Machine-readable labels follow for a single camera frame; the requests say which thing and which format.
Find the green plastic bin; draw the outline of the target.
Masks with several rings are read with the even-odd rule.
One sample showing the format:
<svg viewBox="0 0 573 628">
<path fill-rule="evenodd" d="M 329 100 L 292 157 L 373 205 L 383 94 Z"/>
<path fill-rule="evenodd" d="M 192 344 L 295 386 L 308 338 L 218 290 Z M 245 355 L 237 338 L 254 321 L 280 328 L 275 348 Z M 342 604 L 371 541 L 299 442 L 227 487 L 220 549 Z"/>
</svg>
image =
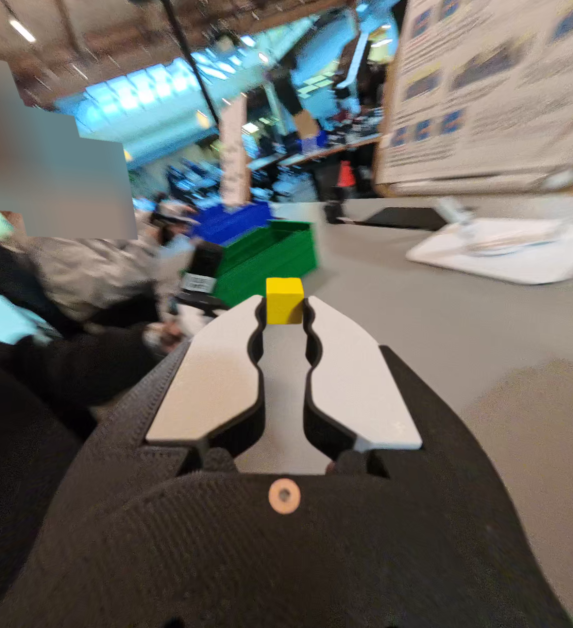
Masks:
<svg viewBox="0 0 573 628">
<path fill-rule="evenodd" d="M 303 278 L 317 267 L 312 224 L 271 220 L 224 248 L 212 295 L 231 308 L 266 296 L 267 278 Z"/>
</svg>

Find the blue plastic bin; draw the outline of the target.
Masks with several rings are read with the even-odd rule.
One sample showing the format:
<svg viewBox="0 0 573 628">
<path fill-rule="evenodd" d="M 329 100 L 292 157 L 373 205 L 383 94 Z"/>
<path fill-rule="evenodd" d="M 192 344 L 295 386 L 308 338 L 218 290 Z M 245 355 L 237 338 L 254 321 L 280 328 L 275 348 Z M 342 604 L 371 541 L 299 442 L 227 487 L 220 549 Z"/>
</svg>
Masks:
<svg viewBox="0 0 573 628">
<path fill-rule="evenodd" d="M 201 209 L 189 238 L 226 246 L 249 231 L 266 226 L 273 217 L 271 209 L 269 201 L 252 201 L 236 208 L 218 203 Z"/>
</svg>

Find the small yellow cube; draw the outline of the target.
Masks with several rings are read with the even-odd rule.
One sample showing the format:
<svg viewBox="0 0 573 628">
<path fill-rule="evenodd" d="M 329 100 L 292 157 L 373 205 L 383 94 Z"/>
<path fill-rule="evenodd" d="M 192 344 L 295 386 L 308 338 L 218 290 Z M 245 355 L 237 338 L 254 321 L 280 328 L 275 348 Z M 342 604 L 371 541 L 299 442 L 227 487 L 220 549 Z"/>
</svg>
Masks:
<svg viewBox="0 0 573 628">
<path fill-rule="evenodd" d="M 304 299 L 305 292 L 300 278 L 267 278 L 267 325 L 301 325 Z"/>
</svg>

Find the grey desk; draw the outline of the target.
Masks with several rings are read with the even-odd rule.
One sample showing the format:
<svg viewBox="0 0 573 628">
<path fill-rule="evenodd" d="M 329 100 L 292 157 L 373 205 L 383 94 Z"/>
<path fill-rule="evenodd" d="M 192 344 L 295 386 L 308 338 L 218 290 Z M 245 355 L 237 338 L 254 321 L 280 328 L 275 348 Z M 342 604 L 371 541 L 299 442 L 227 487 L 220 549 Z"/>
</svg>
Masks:
<svg viewBox="0 0 573 628">
<path fill-rule="evenodd" d="M 329 225 L 322 207 L 273 206 L 315 225 L 306 294 L 389 346 L 473 432 L 573 616 L 573 279 L 522 287 L 412 263 L 425 232 Z"/>
</svg>

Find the person's left hand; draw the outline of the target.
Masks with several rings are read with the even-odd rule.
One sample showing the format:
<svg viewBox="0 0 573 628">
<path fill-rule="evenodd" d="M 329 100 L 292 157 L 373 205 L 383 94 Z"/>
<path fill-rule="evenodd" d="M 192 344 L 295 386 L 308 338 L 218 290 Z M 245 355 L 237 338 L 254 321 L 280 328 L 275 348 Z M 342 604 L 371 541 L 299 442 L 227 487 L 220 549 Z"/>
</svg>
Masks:
<svg viewBox="0 0 573 628">
<path fill-rule="evenodd" d="M 156 356 L 165 357 L 185 339 L 175 322 L 157 322 L 145 326 L 143 343 Z"/>
</svg>

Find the black desk strip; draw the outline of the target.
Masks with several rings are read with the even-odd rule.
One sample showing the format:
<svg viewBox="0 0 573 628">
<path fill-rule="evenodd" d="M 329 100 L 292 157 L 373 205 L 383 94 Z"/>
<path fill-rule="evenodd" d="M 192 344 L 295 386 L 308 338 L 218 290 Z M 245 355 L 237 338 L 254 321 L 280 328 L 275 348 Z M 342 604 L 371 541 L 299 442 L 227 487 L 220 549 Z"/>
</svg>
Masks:
<svg viewBox="0 0 573 628">
<path fill-rule="evenodd" d="M 448 222 L 431 207 L 386 207 L 365 219 L 363 225 L 436 232 Z"/>
</svg>

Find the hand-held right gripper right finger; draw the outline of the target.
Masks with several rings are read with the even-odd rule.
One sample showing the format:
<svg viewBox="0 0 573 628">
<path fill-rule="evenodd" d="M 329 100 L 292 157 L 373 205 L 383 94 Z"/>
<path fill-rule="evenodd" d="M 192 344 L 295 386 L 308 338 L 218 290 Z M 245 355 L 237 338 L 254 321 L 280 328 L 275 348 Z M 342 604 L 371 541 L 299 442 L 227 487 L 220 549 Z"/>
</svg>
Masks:
<svg viewBox="0 0 573 628">
<path fill-rule="evenodd" d="M 423 447 L 383 347 L 316 296 L 303 303 L 306 374 L 303 430 L 332 460 L 344 451 Z"/>
</svg>

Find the black round-headed pole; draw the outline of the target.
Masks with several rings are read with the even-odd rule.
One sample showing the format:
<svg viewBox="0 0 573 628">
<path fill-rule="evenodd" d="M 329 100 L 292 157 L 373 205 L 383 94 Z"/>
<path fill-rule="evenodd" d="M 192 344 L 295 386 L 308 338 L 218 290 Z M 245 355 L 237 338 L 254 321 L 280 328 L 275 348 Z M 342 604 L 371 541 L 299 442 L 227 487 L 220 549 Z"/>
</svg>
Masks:
<svg viewBox="0 0 573 628">
<path fill-rule="evenodd" d="M 187 61 L 187 63 L 189 64 L 192 73 L 194 74 L 196 81 L 199 85 L 199 88 L 202 92 L 202 95 L 204 96 L 204 100 L 206 102 L 207 107 L 209 108 L 210 114 L 212 115 L 212 118 L 215 122 L 215 125 L 218 126 L 219 125 L 219 114 L 216 111 L 216 108 L 214 106 L 213 100 L 211 95 L 209 94 L 209 91 L 206 88 L 206 85 L 204 83 L 204 79 L 202 78 L 202 75 L 200 74 L 200 71 L 198 69 L 198 66 L 196 64 L 196 60 L 192 57 L 192 53 L 190 50 L 190 46 L 188 44 L 188 39 L 185 35 L 185 33 L 183 32 L 180 22 L 177 18 L 175 9 L 173 7 L 173 4 L 171 1 L 160 1 L 160 3 L 163 6 L 164 12 L 166 14 L 166 19 L 168 21 L 168 24 L 173 32 L 173 36 L 175 37 L 175 40 L 177 41 L 182 55 L 185 58 L 185 60 Z"/>
</svg>

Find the instruction sheet on stand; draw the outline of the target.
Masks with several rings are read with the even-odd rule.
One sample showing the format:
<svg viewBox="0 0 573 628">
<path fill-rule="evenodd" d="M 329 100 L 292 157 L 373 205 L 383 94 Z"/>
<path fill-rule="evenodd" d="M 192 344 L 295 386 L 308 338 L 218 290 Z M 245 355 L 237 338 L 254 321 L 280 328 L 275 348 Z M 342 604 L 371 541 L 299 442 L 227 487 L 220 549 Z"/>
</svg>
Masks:
<svg viewBox="0 0 573 628">
<path fill-rule="evenodd" d="M 228 212 L 235 212 L 250 199 L 251 171 L 249 156 L 243 143 L 243 126 L 247 123 L 247 98 L 239 93 L 230 100 L 223 99 L 220 112 L 220 169 L 219 193 Z"/>
</svg>

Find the person's left forearm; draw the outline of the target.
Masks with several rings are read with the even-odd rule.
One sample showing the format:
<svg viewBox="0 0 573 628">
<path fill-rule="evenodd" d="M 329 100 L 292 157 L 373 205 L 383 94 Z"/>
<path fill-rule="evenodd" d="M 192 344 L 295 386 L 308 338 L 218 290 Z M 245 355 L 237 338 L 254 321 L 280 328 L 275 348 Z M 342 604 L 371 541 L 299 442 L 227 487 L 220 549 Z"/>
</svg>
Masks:
<svg viewBox="0 0 573 628">
<path fill-rule="evenodd" d="M 99 406 L 131 389 L 164 359 L 149 325 L 44 342 L 29 335 L 0 341 L 0 398 L 33 396 Z"/>
</svg>

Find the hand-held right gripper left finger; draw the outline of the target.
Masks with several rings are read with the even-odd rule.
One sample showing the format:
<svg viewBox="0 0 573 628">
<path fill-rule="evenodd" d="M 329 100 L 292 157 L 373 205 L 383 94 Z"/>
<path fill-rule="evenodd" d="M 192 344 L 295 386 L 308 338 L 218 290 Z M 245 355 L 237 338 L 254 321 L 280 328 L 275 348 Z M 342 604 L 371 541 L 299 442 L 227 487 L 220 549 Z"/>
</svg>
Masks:
<svg viewBox="0 0 573 628">
<path fill-rule="evenodd" d="M 263 355 L 266 301 L 253 295 L 190 341 L 145 435 L 147 444 L 187 446 L 201 455 L 223 448 L 238 457 L 266 423 Z"/>
</svg>

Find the white document stand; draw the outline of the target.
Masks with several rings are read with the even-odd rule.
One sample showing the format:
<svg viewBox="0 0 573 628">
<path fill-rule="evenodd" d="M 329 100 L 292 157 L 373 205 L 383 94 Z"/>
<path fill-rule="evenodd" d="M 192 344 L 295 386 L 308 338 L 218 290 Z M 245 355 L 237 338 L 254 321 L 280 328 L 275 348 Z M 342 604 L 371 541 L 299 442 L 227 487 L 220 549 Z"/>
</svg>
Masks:
<svg viewBox="0 0 573 628">
<path fill-rule="evenodd" d="M 293 122 L 301 142 L 301 152 L 309 153 L 315 150 L 318 147 L 318 137 L 321 132 L 317 120 L 312 117 L 308 110 L 302 109 L 293 116 Z"/>
<path fill-rule="evenodd" d="M 382 137 L 393 82 L 394 74 Z M 434 209 L 448 222 L 411 249 L 409 261 L 519 285 L 573 277 L 573 207 L 563 195 L 573 192 L 573 168 L 382 185 L 393 197 L 435 197 Z"/>
</svg>

